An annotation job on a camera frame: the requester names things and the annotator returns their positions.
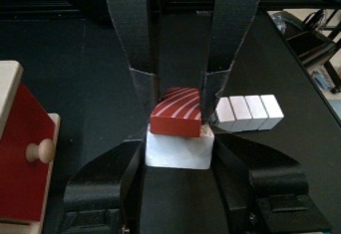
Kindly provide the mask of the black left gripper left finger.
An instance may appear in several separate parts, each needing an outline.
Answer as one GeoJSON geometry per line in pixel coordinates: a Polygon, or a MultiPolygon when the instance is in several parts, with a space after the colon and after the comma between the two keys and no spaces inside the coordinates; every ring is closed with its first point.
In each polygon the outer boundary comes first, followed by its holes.
{"type": "Polygon", "coordinates": [[[145,143],[126,140],[70,179],[62,234],[130,234],[137,224],[145,143]]]}

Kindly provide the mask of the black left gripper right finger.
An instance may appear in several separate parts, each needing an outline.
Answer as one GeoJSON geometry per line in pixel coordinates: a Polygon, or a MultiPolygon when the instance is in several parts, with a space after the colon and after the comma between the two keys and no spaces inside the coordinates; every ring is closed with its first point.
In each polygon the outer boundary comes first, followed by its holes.
{"type": "Polygon", "coordinates": [[[269,234],[330,231],[331,225],[308,192],[309,185],[297,160],[275,148],[232,133],[216,137],[216,154],[225,165],[236,163],[251,189],[269,234]]]}

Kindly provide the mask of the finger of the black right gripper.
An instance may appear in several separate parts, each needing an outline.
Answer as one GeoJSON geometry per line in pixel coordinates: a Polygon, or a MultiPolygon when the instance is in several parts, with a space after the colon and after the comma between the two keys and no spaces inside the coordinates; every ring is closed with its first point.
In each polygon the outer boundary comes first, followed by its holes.
{"type": "Polygon", "coordinates": [[[221,98],[260,0],[215,0],[207,69],[201,87],[201,118],[209,120],[221,98]]]}
{"type": "Polygon", "coordinates": [[[160,99],[158,43],[152,27],[150,0],[108,0],[108,5],[140,101],[150,115],[160,99]]]}

